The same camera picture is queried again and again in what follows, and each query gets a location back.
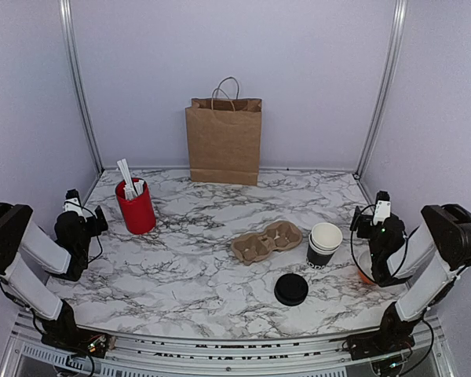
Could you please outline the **black plastic cup lid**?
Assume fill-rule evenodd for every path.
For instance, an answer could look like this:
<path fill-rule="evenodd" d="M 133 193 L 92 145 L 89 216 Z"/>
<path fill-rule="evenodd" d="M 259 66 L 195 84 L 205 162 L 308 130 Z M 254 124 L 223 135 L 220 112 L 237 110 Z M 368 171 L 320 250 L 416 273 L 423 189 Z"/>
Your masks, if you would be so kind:
<path fill-rule="evenodd" d="M 309 292 L 305 278 L 295 273 L 282 275 L 274 287 L 276 299 L 285 306 L 298 306 L 303 303 Z"/>

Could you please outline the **black paper coffee cup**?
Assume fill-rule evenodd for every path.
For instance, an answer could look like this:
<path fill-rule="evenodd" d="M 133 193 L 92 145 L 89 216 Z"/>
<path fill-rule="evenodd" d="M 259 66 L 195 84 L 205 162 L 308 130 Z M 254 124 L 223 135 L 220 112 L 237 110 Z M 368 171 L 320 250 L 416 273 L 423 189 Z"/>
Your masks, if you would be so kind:
<path fill-rule="evenodd" d="M 334 251 L 341 245 L 343 235 L 336 225 L 321 222 L 312 227 L 309 239 L 321 251 Z"/>

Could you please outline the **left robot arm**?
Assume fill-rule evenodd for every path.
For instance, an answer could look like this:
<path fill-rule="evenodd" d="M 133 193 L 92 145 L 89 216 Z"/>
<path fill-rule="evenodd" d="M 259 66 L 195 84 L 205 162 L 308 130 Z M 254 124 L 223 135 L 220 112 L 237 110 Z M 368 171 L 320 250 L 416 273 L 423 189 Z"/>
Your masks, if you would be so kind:
<path fill-rule="evenodd" d="M 33 210 L 24 204 L 0 203 L 0 288 L 5 296 L 30 311 L 42 343 L 78 355 L 105 356 L 110 335 L 76 324 L 67 300 L 53 293 L 42 272 L 68 282 L 78 281 L 94 258 L 92 240 L 108 230 L 101 207 L 89 216 L 78 199 L 67 199 L 57 217 L 56 236 L 51 238 L 34 221 Z"/>

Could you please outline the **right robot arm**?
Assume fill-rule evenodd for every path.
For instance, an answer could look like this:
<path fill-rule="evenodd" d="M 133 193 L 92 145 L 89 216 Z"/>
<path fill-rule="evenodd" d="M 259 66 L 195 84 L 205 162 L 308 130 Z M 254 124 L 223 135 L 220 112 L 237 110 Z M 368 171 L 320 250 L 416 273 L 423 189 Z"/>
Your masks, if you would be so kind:
<path fill-rule="evenodd" d="M 369 246 L 369 279 L 379 287 L 413 282 L 391 303 L 378 330 L 346 339 L 353 360 L 381 356 L 414 345 L 412 332 L 425 313 L 441 301 L 471 266 L 471 213 L 458 204 L 426 205 L 413 232 L 385 203 L 368 215 L 357 208 L 350 225 L 353 236 Z"/>

